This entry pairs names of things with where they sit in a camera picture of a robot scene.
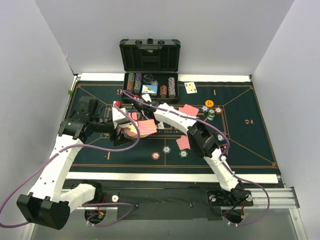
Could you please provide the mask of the red card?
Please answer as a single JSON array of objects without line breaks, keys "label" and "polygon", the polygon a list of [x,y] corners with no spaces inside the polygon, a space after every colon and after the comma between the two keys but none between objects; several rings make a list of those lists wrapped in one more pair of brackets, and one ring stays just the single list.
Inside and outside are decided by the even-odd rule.
[{"label": "red card", "polygon": [[199,112],[199,109],[196,108],[196,107],[193,107],[189,104],[185,104],[183,107],[179,107],[178,109],[180,112],[186,114],[186,115],[189,115],[189,116],[192,116],[192,117],[196,117],[198,112]]},{"label": "red card", "polygon": [[139,120],[139,114],[137,112],[132,112],[130,114],[130,117],[134,122],[137,122]]},{"label": "red card", "polygon": [[189,139],[186,135],[182,135],[180,138],[178,138],[176,140],[176,143],[177,143],[180,151],[191,149],[190,144],[189,144]]}]

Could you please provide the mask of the red playing card deck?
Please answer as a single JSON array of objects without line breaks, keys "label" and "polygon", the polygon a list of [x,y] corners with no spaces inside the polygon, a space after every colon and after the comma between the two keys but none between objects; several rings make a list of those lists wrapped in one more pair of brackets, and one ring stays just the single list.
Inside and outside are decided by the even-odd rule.
[{"label": "red playing card deck", "polygon": [[[153,119],[140,120],[135,122],[135,125],[138,127],[139,134],[141,138],[145,138],[149,135],[155,134],[157,132],[157,126]],[[137,138],[138,132],[134,125],[130,123],[120,125],[124,129],[124,135],[129,138]]]}]

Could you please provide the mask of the red poker chip stack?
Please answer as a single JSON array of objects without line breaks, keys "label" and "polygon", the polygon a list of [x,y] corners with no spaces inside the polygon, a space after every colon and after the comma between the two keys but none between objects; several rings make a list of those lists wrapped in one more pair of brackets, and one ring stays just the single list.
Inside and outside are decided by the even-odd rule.
[{"label": "red poker chip stack", "polygon": [[155,161],[159,160],[161,157],[160,153],[159,152],[153,152],[152,155],[151,155],[151,158]]}]

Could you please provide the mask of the blue poker chip stack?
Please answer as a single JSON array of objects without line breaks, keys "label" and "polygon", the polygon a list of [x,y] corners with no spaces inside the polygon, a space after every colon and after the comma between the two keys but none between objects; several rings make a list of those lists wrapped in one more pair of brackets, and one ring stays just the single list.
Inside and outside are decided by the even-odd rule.
[{"label": "blue poker chip stack", "polygon": [[171,148],[169,146],[164,146],[162,150],[165,154],[168,154],[171,152]]}]

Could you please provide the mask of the blue chips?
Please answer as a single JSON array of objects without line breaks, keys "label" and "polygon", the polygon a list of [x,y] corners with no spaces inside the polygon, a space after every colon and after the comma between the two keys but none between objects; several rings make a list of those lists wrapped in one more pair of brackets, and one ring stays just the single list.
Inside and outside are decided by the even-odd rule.
[{"label": "blue chips", "polygon": [[209,110],[209,108],[208,108],[206,105],[203,105],[203,106],[201,107],[201,111],[202,111],[203,113],[207,113],[208,110]]},{"label": "blue chips", "polygon": [[224,140],[224,138],[223,138],[223,136],[221,135],[221,134],[218,134],[217,135],[217,139],[218,139],[218,141],[223,141]]}]

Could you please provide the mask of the green poker chip stack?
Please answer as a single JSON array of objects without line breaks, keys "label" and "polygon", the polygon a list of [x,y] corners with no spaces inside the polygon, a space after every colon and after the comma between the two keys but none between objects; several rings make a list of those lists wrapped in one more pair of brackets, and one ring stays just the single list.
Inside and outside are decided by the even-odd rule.
[{"label": "green poker chip stack", "polygon": [[181,150],[179,152],[179,157],[180,158],[186,158],[188,156],[188,152],[186,150]]}]

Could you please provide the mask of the orange big blind button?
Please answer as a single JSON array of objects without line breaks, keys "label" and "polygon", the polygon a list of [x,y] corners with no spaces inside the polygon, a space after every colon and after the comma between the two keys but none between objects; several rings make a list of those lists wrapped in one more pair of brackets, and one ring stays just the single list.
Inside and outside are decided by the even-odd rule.
[{"label": "orange big blind button", "polygon": [[212,108],[214,106],[214,102],[212,100],[208,99],[208,100],[205,101],[205,105],[208,108]]}]

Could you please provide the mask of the red triangular dealer button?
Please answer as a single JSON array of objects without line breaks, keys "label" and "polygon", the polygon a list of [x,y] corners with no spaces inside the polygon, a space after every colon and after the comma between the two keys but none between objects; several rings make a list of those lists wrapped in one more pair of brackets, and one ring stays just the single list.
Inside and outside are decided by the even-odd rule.
[{"label": "red triangular dealer button", "polygon": [[221,150],[222,153],[227,155],[228,154],[228,145],[227,144],[221,145],[220,146],[220,150]]}]

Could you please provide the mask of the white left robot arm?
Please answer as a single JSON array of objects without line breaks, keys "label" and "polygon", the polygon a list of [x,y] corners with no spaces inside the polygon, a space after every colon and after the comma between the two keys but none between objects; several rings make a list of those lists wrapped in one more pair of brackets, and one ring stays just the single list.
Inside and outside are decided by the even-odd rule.
[{"label": "white left robot arm", "polygon": [[88,147],[88,137],[107,133],[118,144],[121,137],[117,127],[130,118],[118,101],[113,103],[110,119],[99,116],[98,98],[84,96],[79,103],[80,107],[60,124],[49,163],[28,194],[17,199],[16,204],[29,223],[60,230],[75,209],[86,203],[97,206],[103,200],[102,186],[97,182],[84,180],[66,193],[62,188],[77,154]]}]

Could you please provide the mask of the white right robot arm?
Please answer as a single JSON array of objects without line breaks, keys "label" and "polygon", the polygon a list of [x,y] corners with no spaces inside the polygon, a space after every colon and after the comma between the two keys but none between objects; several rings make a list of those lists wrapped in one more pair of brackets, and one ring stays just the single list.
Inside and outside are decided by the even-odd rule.
[{"label": "white right robot arm", "polygon": [[226,203],[234,205],[247,198],[242,181],[230,169],[225,157],[226,151],[222,151],[219,145],[217,128],[165,102],[147,102],[142,98],[134,98],[132,104],[147,119],[170,125],[187,136],[191,151],[206,161],[218,179]]}]

